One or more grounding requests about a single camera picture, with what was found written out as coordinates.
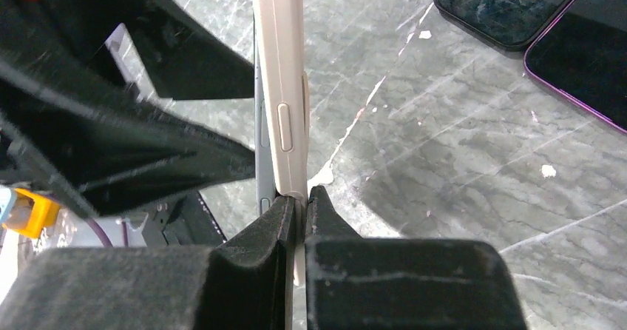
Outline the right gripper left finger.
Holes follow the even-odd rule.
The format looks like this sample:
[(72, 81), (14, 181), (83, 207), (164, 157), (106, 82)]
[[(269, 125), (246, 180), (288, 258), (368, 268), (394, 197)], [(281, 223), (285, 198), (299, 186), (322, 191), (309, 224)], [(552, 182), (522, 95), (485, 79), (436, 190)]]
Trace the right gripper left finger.
[(296, 201), (216, 247), (59, 248), (1, 304), (3, 329), (289, 329)]

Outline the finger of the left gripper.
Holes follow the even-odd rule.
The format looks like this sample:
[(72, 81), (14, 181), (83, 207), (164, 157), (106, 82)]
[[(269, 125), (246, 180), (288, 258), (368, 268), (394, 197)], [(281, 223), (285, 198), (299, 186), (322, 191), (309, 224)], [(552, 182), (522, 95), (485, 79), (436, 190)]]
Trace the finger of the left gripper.
[(174, 100), (253, 98), (254, 66), (172, 0), (120, 0), (157, 95)]

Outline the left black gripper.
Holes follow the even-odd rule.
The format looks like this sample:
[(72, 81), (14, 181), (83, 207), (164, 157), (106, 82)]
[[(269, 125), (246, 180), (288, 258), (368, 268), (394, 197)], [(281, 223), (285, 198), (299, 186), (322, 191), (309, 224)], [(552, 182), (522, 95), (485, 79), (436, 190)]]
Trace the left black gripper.
[(70, 0), (55, 21), (39, 0), (1, 0), (1, 127), (8, 183), (79, 215), (121, 215), (254, 176), (254, 153), (123, 91), (102, 10)]

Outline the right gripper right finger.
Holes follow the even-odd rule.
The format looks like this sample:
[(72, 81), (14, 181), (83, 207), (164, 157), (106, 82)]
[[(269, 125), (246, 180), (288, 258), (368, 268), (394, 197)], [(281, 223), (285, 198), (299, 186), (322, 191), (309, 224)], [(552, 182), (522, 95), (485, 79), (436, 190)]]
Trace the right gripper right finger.
[(525, 329), (503, 258), (488, 243), (364, 238), (323, 186), (305, 230), (310, 329)]

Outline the bare black phone removed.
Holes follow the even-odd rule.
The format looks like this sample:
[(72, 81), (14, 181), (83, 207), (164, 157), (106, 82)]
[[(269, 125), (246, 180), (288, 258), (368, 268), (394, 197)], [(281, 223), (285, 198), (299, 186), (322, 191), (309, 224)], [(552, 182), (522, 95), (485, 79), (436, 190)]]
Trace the bare black phone removed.
[(571, 0), (433, 0), (449, 20), (508, 51), (527, 48)]

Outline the purple bare phone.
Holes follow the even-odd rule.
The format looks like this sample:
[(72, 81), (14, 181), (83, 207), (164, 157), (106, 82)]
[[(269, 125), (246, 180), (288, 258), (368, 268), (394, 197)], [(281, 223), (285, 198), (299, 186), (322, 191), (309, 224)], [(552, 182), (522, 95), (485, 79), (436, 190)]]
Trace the purple bare phone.
[(626, 0), (572, 0), (523, 62), (539, 82), (626, 131)]

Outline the blue-grey bare phone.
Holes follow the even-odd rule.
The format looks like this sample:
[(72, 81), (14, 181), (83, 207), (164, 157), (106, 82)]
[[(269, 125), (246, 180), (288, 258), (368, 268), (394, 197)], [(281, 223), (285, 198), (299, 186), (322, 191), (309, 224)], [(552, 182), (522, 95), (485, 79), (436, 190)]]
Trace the blue-grey bare phone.
[(255, 107), (255, 182), (257, 209), (260, 215), (266, 212), (277, 195), (271, 158), (268, 120), (265, 113), (264, 92), (257, 31), (254, 29), (254, 107)]

